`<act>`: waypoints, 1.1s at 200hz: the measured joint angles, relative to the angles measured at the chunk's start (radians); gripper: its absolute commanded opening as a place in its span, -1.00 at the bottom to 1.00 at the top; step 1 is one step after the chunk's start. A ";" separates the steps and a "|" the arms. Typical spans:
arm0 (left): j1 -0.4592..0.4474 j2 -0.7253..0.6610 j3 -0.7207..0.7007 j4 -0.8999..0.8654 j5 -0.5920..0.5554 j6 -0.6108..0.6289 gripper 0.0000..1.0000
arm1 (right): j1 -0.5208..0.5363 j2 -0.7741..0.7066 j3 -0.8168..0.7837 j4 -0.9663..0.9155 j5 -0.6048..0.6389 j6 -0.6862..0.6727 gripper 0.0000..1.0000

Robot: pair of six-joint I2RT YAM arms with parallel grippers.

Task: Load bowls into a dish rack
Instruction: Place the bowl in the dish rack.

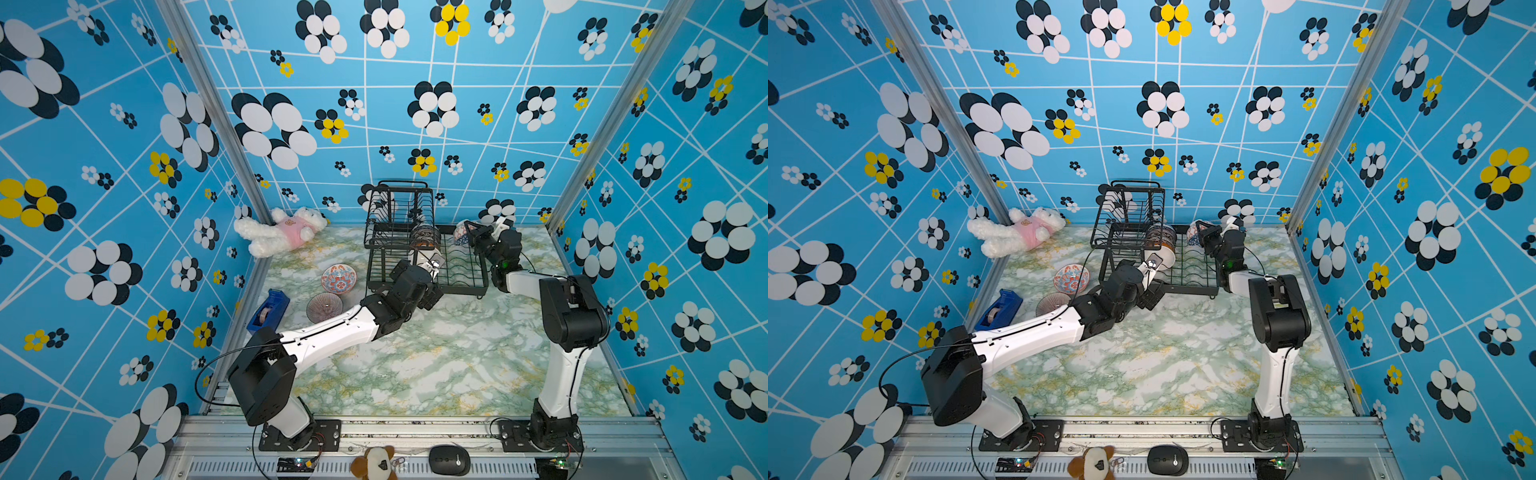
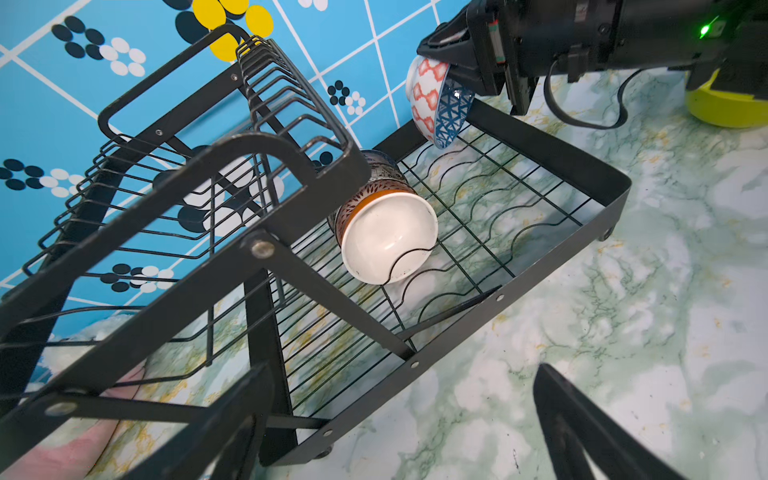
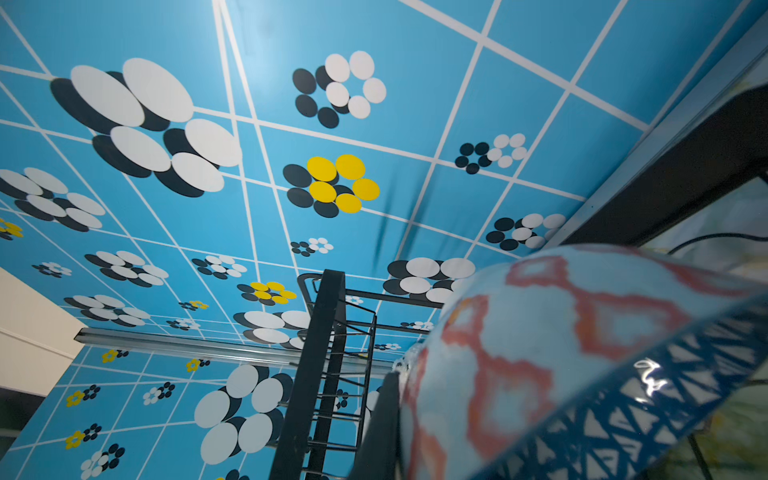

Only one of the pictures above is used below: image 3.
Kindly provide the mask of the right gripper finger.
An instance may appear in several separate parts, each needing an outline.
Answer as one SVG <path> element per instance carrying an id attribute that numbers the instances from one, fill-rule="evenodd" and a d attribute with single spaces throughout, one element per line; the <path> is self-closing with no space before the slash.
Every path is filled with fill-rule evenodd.
<path id="1" fill-rule="evenodd" d="M 383 381 L 357 452 L 350 480 L 395 480 L 400 456 L 400 382 L 399 373 L 389 373 Z"/>

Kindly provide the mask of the blue triangle pattern bowl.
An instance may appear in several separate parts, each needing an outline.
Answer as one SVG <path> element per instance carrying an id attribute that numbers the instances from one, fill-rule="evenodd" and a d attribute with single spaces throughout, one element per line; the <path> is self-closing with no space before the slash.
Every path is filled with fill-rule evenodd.
<path id="1" fill-rule="evenodd" d="M 407 379 L 407 479 L 632 479 L 767 357 L 767 287 L 653 252 L 546 250 L 460 282 Z"/>

